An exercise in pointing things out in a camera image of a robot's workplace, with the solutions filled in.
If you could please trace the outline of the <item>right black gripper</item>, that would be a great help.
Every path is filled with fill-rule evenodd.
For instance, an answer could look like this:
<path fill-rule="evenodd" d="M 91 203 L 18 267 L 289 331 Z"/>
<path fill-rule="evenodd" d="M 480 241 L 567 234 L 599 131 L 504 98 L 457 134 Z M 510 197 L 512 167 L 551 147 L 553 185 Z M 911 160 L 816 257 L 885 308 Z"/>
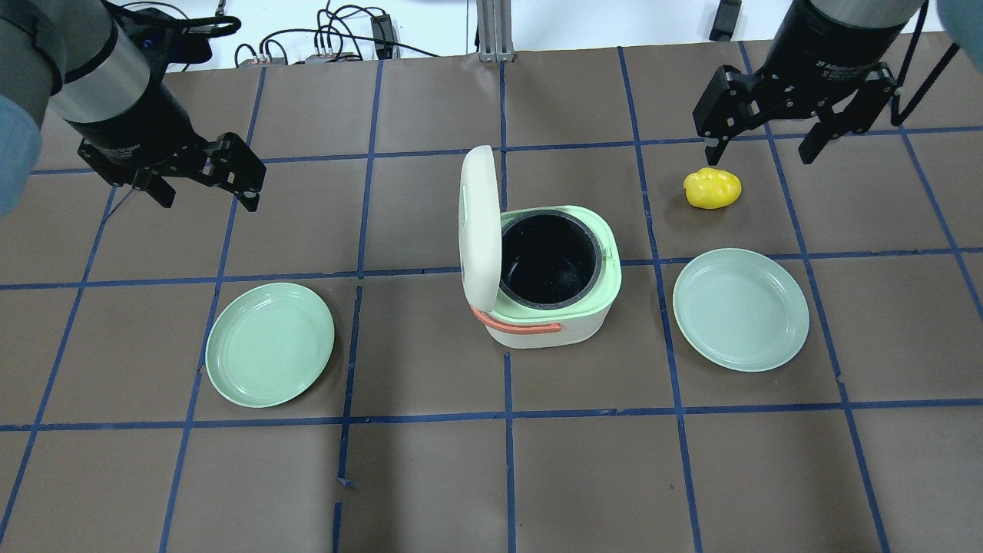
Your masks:
<path fill-rule="evenodd" d="M 813 164 L 843 134 L 865 132 L 898 90 L 882 62 L 899 22 L 867 22 L 832 8 L 790 8 L 755 72 L 722 65 L 693 109 L 709 167 L 726 140 L 773 120 L 816 119 L 798 154 Z"/>

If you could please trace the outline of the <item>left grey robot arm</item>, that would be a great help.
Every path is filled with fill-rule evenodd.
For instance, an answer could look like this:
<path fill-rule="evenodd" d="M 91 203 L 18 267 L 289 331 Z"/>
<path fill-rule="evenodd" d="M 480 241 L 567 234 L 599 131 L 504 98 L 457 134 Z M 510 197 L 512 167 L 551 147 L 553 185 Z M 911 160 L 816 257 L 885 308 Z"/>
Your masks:
<path fill-rule="evenodd" d="M 2 3 L 2 214 L 17 209 L 42 150 L 49 110 L 81 136 L 78 155 L 113 187 L 171 207 L 169 177 L 259 207 L 266 165 L 239 135 L 201 137 L 166 87 L 173 63 L 210 60 L 210 41 L 242 22 L 217 12 L 173 18 L 109 1 Z"/>

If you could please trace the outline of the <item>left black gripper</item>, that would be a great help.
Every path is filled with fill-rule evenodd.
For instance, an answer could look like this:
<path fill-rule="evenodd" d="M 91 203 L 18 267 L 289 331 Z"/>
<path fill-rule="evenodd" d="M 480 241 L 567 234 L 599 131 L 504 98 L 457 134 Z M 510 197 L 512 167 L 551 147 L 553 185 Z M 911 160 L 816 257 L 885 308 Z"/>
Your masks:
<path fill-rule="evenodd" d="M 196 137 L 159 161 L 115 160 L 108 151 L 83 140 L 78 155 L 112 187 L 129 186 L 147 193 L 155 203 L 170 209 L 176 191 L 166 182 L 181 177 L 231 193 L 250 213 L 259 210 L 266 165 L 239 135 L 227 132 L 215 141 Z"/>

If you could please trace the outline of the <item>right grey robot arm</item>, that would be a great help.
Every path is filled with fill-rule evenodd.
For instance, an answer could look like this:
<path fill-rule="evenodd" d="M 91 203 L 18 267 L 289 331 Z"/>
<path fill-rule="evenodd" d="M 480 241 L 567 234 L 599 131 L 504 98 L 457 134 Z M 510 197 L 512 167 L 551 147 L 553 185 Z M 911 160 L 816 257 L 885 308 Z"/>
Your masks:
<path fill-rule="evenodd" d="M 734 137 L 773 120 L 813 120 L 798 147 L 804 164 L 830 141 L 866 133 L 882 109 L 892 125 L 905 122 L 956 54 L 981 67 L 981 3 L 941 1 L 952 44 L 899 105 L 928 9 L 927 1 L 793 1 L 761 67 L 751 74 L 718 67 L 693 109 L 708 164 Z"/>

